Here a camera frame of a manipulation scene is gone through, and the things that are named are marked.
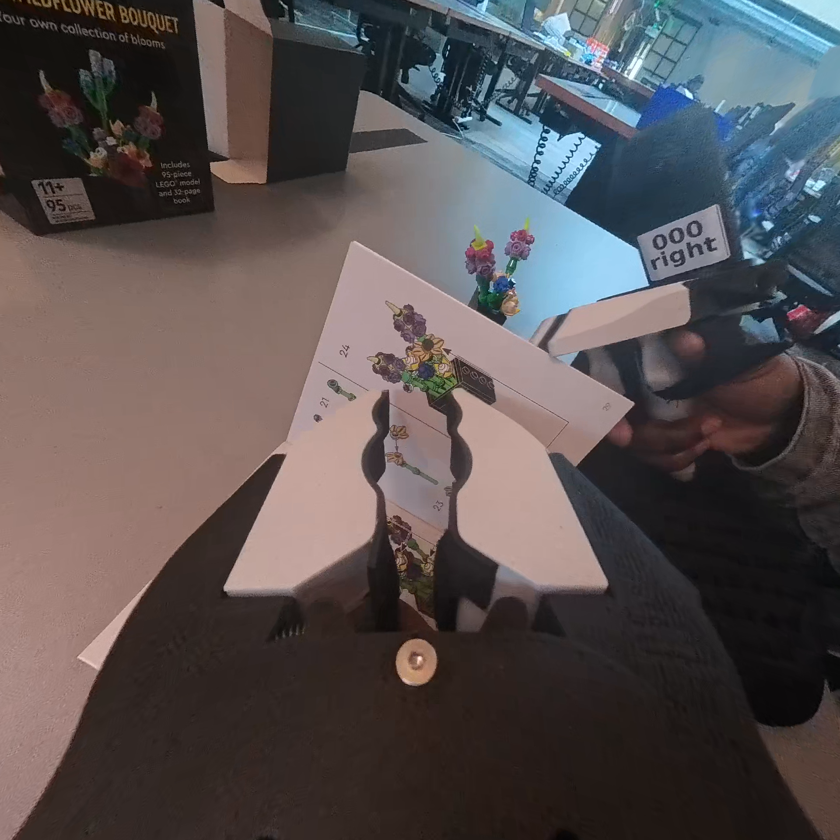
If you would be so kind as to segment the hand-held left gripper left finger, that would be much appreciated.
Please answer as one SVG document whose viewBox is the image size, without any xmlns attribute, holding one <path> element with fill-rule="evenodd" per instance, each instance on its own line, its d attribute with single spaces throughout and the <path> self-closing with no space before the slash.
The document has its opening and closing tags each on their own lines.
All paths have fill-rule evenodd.
<svg viewBox="0 0 840 840">
<path fill-rule="evenodd" d="M 369 391 L 287 447 L 224 584 L 231 597 L 285 596 L 353 611 L 374 629 L 399 627 L 400 583 L 379 479 L 390 393 Z"/>
</svg>

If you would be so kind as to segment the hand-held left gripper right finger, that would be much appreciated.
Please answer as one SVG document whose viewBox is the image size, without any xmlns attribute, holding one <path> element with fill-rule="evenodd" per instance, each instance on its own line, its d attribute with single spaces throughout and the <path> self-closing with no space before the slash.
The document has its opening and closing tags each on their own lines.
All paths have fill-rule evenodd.
<svg viewBox="0 0 840 840">
<path fill-rule="evenodd" d="M 477 632 L 506 598 L 539 628 L 554 598 L 606 595 L 606 574 L 545 445 L 461 389 L 447 396 L 445 414 L 455 482 L 435 561 L 437 629 Z"/>
</svg>

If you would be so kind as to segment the lego flower bouquet model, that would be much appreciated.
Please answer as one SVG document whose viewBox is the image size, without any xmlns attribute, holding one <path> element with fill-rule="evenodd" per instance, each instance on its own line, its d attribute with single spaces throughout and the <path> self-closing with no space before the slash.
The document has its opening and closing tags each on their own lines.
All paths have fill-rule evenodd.
<svg viewBox="0 0 840 840">
<path fill-rule="evenodd" d="M 475 282 L 469 308 L 498 325 L 520 312 L 515 273 L 531 255 L 535 237 L 530 218 L 510 233 L 503 249 L 503 265 L 497 266 L 496 247 L 474 226 L 474 237 L 465 251 L 465 269 Z"/>
</svg>

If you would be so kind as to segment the white lego instruction booklet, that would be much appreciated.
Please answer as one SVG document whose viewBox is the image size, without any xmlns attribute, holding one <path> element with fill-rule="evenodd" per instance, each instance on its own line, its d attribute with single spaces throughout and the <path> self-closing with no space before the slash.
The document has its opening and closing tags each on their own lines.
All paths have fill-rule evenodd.
<svg viewBox="0 0 840 840">
<path fill-rule="evenodd" d="M 242 512 L 221 512 L 185 544 L 80 655 L 99 669 L 123 626 L 158 602 L 213 592 L 213 606 L 234 615 L 277 614 L 282 633 L 301 625 L 302 606 L 285 596 L 231 597 L 224 584 L 299 434 L 369 391 L 390 393 L 384 440 L 386 525 L 400 596 L 436 625 L 434 573 L 448 525 L 454 478 L 445 403 L 461 389 L 530 431 L 552 455 L 574 466 L 588 455 L 630 402 L 586 374 L 500 328 L 410 272 L 360 244 L 346 256 L 285 444 L 254 476 L 255 496 Z"/>
</svg>

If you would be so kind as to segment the person's right forearm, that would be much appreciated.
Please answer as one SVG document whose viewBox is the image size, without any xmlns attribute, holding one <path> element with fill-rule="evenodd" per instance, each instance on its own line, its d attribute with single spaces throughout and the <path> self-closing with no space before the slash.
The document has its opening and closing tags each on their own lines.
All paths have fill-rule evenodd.
<svg viewBox="0 0 840 840">
<path fill-rule="evenodd" d="M 801 411 L 785 446 L 731 457 L 759 492 L 795 511 L 805 535 L 839 571 L 839 383 L 826 367 L 799 356 L 791 360 L 801 376 Z"/>
</svg>

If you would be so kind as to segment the black lego set box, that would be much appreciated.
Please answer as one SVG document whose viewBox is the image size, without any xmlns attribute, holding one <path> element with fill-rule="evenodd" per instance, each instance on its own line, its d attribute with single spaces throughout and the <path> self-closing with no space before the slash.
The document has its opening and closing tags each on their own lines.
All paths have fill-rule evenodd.
<svg viewBox="0 0 840 840">
<path fill-rule="evenodd" d="M 2 213 L 35 235 L 211 213 L 193 2 L 2 1 Z"/>
</svg>

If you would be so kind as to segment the person's right hand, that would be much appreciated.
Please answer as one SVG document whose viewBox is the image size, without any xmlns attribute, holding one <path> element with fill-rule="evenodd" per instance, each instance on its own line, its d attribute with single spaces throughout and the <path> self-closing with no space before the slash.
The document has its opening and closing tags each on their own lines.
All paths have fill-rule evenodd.
<svg viewBox="0 0 840 840">
<path fill-rule="evenodd" d="M 804 382 L 787 353 L 697 398 L 676 421 L 622 420 L 607 440 L 650 466 L 676 474 L 707 451 L 761 463 L 790 443 L 804 405 Z"/>
</svg>

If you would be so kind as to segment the blue container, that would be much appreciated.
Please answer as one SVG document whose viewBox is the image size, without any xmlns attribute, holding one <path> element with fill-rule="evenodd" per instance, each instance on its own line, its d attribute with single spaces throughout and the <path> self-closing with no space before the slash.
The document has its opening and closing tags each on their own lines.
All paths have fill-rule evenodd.
<svg viewBox="0 0 840 840">
<path fill-rule="evenodd" d="M 659 123 L 695 102 L 693 93 L 684 86 L 660 86 L 640 112 L 636 130 L 641 131 Z"/>
</svg>

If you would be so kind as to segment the brown top background table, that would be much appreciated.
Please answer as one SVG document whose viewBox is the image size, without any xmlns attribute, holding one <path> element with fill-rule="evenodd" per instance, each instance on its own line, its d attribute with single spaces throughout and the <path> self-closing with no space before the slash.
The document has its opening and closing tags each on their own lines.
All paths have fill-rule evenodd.
<svg viewBox="0 0 840 840">
<path fill-rule="evenodd" d="M 553 200 L 570 195 L 599 151 L 630 141 L 639 113 L 593 85 L 540 74 L 540 133 L 528 173 L 528 184 Z M 562 155 L 541 182 L 541 164 L 551 139 Z"/>
</svg>

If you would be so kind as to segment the person's black pants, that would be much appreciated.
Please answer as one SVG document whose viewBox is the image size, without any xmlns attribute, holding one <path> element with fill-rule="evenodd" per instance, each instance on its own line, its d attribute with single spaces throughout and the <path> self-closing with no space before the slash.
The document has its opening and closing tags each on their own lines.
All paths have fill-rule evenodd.
<svg viewBox="0 0 840 840">
<path fill-rule="evenodd" d="M 697 588 L 758 723 L 811 720 L 838 687 L 838 573 L 796 514 L 720 454 L 683 481 L 602 442 L 579 469 Z"/>
</svg>

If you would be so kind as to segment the long background desk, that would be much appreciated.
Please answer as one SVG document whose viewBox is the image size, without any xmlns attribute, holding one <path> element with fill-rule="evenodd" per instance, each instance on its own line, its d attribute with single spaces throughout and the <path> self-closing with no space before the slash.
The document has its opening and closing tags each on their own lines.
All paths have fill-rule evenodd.
<svg viewBox="0 0 840 840">
<path fill-rule="evenodd" d="M 464 44 L 456 49 L 455 68 L 437 87 L 434 101 L 421 101 L 420 120 L 433 118 L 451 128 L 459 123 L 453 116 L 457 94 L 462 87 L 469 62 L 480 56 L 479 76 L 472 99 L 465 105 L 465 114 L 480 122 L 497 127 L 503 123 L 490 114 L 498 81 L 512 56 L 537 63 L 549 54 L 546 45 L 537 38 L 509 26 L 498 17 L 481 12 L 465 2 L 404 2 L 416 17 L 428 13 L 427 29 L 437 31 L 446 39 Z"/>
</svg>

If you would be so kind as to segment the black office chair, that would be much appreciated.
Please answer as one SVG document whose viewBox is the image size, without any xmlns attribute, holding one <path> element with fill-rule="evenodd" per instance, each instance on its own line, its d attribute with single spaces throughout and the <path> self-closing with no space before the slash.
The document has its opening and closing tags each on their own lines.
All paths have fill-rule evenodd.
<svg viewBox="0 0 840 840">
<path fill-rule="evenodd" d="M 436 59 L 422 34 L 405 24 L 358 13 L 355 36 L 365 59 L 361 89 L 381 98 L 393 98 L 407 84 L 410 70 L 432 65 Z"/>
</svg>

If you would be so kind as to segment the open black cardboard box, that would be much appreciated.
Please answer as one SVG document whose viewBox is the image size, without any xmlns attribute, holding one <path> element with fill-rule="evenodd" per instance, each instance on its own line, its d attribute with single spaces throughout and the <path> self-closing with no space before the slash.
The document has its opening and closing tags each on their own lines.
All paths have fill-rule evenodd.
<svg viewBox="0 0 840 840">
<path fill-rule="evenodd" d="M 365 57 L 293 2 L 195 2 L 211 173 L 270 184 L 343 172 Z"/>
</svg>

